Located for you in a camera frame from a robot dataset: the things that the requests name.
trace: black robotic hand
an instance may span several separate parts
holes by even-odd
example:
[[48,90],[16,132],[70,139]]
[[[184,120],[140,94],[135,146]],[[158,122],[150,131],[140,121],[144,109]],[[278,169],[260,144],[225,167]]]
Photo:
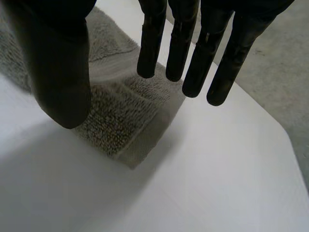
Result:
[[[201,32],[183,83],[183,93],[196,97],[205,82],[225,28],[235,11],[233,30],[225,53],[207,94],[207,101],[221,105],[253,45],[255,39],[286,10],[294,0],[201,0]],[[162,39],[167,0],[139,0],[145,20],[138,74],[154,75]],[[196,23],[199,0],[169,0],[175,24],[171,35],[166,76],[178,81],[187,59]]]

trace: gray towel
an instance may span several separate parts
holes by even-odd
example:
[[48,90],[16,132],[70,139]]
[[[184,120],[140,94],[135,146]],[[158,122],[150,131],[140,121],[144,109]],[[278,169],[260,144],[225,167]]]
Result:
[[[87,17],[92,109],[73,129],[79,137],[130,168],[155,147],[184,101],[182,82],[169,82],[157,64],[155,76],[136,73],[139,47],[98,8]],[[0,17],[0,71],[30,91],[20,49]]]

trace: white tabletop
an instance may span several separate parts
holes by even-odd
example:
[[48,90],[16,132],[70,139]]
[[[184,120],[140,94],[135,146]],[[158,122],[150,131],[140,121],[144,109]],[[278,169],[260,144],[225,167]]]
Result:
[[[137,0],[97,6],[139,42]],[[166,22],[162,64],[171,29]],[[237,85],[222,106],[208,105],[215,70],[134,171],[0,76],[1,232],[308,232],[309,199],[288,135]]]

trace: towel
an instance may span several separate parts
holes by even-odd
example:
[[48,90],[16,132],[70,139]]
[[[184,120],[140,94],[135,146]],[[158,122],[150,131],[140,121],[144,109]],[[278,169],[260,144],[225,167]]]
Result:
[[[135,168],[155,147],[182,105],[182,81],[168,81],[159,63],[153,78],[139,77],[137,44],[96,7],[86,20],[92,102],[89,116],[72,132],[102,154]],[[3,15],[0,72],[31,91],[20,48]]]

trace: concrete floor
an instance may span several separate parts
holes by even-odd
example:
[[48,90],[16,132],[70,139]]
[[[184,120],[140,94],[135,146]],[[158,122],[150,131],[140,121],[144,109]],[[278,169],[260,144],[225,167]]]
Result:
[[[255,41],[237,84],[287,131],[309,191],[309,1],[297,0]],[[170,8],[167,19],[173,23]],[[230,21],[214,62],[219,65]],[[192,41],[200,32],[200,13]]]

